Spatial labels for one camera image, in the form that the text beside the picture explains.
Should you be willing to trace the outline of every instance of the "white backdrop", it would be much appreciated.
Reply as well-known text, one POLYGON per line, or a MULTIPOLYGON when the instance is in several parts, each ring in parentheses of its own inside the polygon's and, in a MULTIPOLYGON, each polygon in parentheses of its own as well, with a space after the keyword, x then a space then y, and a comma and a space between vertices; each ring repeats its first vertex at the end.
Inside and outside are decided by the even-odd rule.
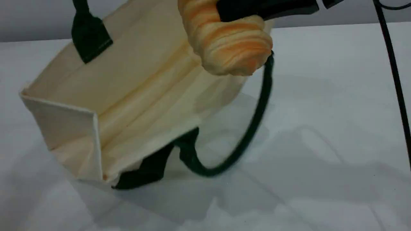
MULTIPOLYGON (((88 1, 92 12, 99 17, 104 17, 126 0, 88 1)), ((388 5, 403 5, 408 1, 410 0, 381 0, 388 5)), ((317 2, 321 10, 316 14, 280 18, 275 26, 296 27, 377 22, 372 0, 345 0, 329 10, 325 10, 321 0, 317 2)), ((411 21, 411 9, 386 12, 386 16, 388 22, 411 21)), ((0 42, 70 38, 73 17, 72 0, 1 0, 0 42)))

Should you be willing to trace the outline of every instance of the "cream paper bag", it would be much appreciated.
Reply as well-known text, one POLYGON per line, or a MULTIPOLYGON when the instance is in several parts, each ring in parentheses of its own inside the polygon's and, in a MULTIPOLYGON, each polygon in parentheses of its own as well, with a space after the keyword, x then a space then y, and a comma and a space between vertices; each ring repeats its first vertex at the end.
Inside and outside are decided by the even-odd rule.
POLYGON ((86 61, 68 44, 20 96, 70 173, 115 185, 229 104, 247 78, 203 68, 177 0, 130 0, 103 22, 112 44, 86 61))

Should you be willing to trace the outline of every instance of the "bag handle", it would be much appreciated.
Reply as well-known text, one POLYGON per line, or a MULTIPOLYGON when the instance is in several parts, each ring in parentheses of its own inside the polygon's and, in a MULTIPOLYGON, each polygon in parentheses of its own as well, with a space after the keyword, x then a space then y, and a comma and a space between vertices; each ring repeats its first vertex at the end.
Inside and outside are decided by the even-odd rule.
POLYGON ((73 20, 72 39, 84 63, 92 61, 113 44, 103 21, 94 17, 87 0, 73 0, 76 15, 73 20))
POLYGON ((250 125, 234 151, 217 167, 209 169, 200 162, 195 148, 195 143, 200 132, 197 127, 145 158, 139 169, 122 173, 118 184, 112 188, 117 190, 130 190, 161 180, 164 176, 167 159, 175 146, 180 148, 180 160, 188 169, 197 175, 215 177, 227 171, 242 157, 262 122, 271 95, 273 68, 274 53, 271 52, 265 64, 260 98, 250 125))
POLYGON ((263 120, 264 112, 267 109, 272 90, 273 67, 274 53, 271 52, 271 55, 265 63, 260 98, 251 122, 234 151, 221 164, 214 168, 207 168, 200 162, 195 149, 195 142, 199 135, 198 128, 186 133, 175 141, 174 144, 180 148, 180 160, 183 161, 187 168, 189 168, 193 173, 203 177, 215 177, 227 171, 242 157, 253 140, 263 120))

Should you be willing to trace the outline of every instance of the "black cable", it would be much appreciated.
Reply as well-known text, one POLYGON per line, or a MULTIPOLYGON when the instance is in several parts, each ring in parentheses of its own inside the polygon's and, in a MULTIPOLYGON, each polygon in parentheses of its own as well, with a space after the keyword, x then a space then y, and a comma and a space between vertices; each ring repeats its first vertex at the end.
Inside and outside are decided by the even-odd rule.
POLYGON ((395 60, 395 53, 394 53, 393 43, 391 41, 391 36, 390 36, 390 32, 388 30, 387 21, 384 17, 384 13, 383 13, 383 10, 382 10, 382 8, 393 9, 393 10, 405 9, 405 8, 411 7, 411 3, 409 3, 405 6, 402 6, 402 7, 387 7, 387 6, 382 5, 378 0, 374 0, 374 6, 375 6, 375 10, 377 11, 378 20, 380 22, 381 30, 383 32, 384 40, 385 40, 385 43, 386 43, 386 46, 387 46, 388 56, 389 56, 390 64, 391 64, 391 70, 393 72, 395 91, 397 93, 399 111, 401 113, 402 126, 404 128, 405 142, 406 142, 406 145, 407 145, 408 159, 409 159, 409 163, 410 163, 410 167, 411 167, 411 152, 410 152, 411 151, 411 132, 410 132, 410 126, 409 126, 409 122, 408 122, 407 110, 406 110, 406 107, 405 107, 404 95, 402 93, 401 80, 399 78, 397 61, 395 60))
POLYGON ((408 3, 408 4, 405 4, 403 6, 400 6, 400 7, 386 6, 386 5, 382 4, 379 0, 374 0, 374 4, 381 7, 381 8, 388 9, 388 10, 401 10, 401 9, 406 9, 408 7, 411 7, 411 2, 408 3))

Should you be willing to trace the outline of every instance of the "croissant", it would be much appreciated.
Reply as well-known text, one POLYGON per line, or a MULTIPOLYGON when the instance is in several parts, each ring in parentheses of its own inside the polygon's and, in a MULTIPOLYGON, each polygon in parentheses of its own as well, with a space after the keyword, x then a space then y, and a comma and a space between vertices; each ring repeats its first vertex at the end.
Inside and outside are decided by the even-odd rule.
POLYGON ((178 0, 189 43, 209 73, 250 76, 264 65, 273 47, 264 20, 249 16, 221 22, 217 1, 178 0))

